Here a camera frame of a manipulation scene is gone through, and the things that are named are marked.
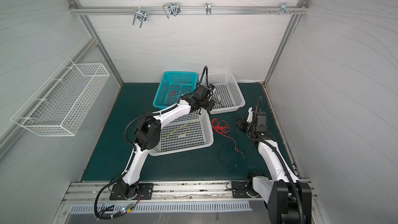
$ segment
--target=yellow cord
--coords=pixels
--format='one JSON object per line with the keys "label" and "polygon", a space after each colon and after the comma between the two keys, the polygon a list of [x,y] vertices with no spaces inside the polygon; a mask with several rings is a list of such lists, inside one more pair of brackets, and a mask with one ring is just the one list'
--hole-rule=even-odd
{"label": "yellow cord", "polygon": [[187,124],[189,124],[189,123],[191,123],[191,122],[199,122],[199,121],[201,121],[201,120],[202,120],[202,119],[200,119],[200,120],[192,120],[192,121],[190,121],[190,122],[184,124],[183,126],[177,127],[176,129],[174,129],[174,131],[170,132],[165,138],[162,138],[162,140],[166,140],[170,135],[172,135],[174,132],[176,132],[177,130],[181,129],[182,127],[185,127],[185,128],[187,128],[187,129],[189,129],[189,132],[183,133],[183,134],[181,134],[181,135],[191,134],[191,128],[187,127]]}

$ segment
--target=white wall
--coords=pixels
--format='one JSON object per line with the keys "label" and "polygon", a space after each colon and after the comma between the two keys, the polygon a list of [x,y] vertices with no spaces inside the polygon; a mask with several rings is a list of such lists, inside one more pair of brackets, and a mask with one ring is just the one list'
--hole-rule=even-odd
{"label": "white wall", "polygon": [[398,0],[310,0],[268,85],[325,223],[398,221]]}
{"label": "white wall", "polygon": [[[88,40],[66,0],[0,0],[0,136],[12,125],[10,117],[19,107]],[[106,66],[97,48],[83,62]],[[21,132],[0,161],[1,223],[52,220],[69,183],[83,173],[118,87],[111,75],[75,137]]]}
{"label": "white wall", "polygon": [[[296,5],[298,0],[80,0],[83,6]],[[92,16],[102,42],[125,82],[159,82],[165,71],[228,70],[238,82],[264,80],[290,16]]]}

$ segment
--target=tangled red cord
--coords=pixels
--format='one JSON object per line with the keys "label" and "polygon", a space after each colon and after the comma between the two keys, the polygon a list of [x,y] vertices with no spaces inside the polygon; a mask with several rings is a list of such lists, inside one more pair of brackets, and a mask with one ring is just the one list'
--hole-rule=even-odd
{"label": "tangled red cord", "polygon": [[[167,89],[167,92],[168,92],[168,94],[167,94],[167,98],[166,98],[166,105],[172,105],[172,103],[170,103],[169,101],[171,100],[171,97],[173,96],[173,95],[176,95],[176,94],[182,94],[182,87],[181,87],[181,83],[184,83],[185,84],[185,82],[180,82],[180,88],[181,88],[181,92],[177,92],[177,83],[174,83],[174,84],[172,84],[170,87],[169,87],[169,89]],[[172,88],[172,86],[176,86],[176,88],[174,89],[174,91],[173,92],[169,92],[169,90]]]}
{"label": "tangled red cord", "polygon": [[228,132],[231,131],[231,127],[229,126],[229,124],[226,121],[218,121],[217,118],[214,118],[211,121],[211,126],[213,127],[213,129],[218,132],[219,134],[221,134],[224,137],[230,138],[234,141],[235,143],[235,151],[240,152],[240,150],[238,149],[238,147],[236,146],[236,142],[235,139],[233,139],[232,137],[229,137],[225,134],[227,134]]}

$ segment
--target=green mat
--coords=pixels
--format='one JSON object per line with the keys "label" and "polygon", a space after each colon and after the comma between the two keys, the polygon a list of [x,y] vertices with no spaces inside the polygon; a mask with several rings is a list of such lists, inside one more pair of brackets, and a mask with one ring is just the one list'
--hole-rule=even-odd
{"label": "green mat", "polygon": [[[158,83],[123,85],[84,171],[82,181],[110,181],[113,176],[122,173],[132,151],[131,146],[124,141],[124,128],[144,111],[158,110],[152,106],[158,85]],[[273,133],[282,156],[291,167],[261,84],[240,83],[239,87],[246,105],[235,112],[210,115],[210,120],[217,118],[218,121],[224,120],[229,123],[232,128],[231,133],[235,133],[230,136],[236,140],[237,147],[244,151],[244,155],[231,151],[227,145],[224,145],[227,138],[213,132],[214,143],[210,147],[156,157],[148,155],[141,171],[140,181],[242,180],[249,172],[262,172],[270,178],[264,159],[246,138],[245,133],[235,127],[235,120],[239,117],[246,119],[248,108],[255,106],[259,96],[263,97],[261,110],[267,113],[268,131]]]}

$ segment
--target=white wire basket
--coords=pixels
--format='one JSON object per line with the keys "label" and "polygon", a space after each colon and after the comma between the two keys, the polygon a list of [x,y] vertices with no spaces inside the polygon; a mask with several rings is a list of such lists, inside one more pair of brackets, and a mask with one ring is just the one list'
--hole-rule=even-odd
{"label": "white wire basket", "polygon": [[[53,79],[57,72],[61,76]],[[108,77],[101,63],[74,64],[68,58],[11,121],[39,136],[75,136]]]}
{"label": "white wire basket", "polygon": [[[213,95],[215,105],[210,114],[234,112],[245,106],[245,99],[231,72],[209,73],[208,79],[209,84],[213,84],[216,87]],[[202,84],[206,84],[206,76],[203,77]]]}
{"label": "white wire basket", "polygon": [[211,146],[213,131],[206,110],[181,116],[162,128],[160,142],[149,154],[160,156]]}

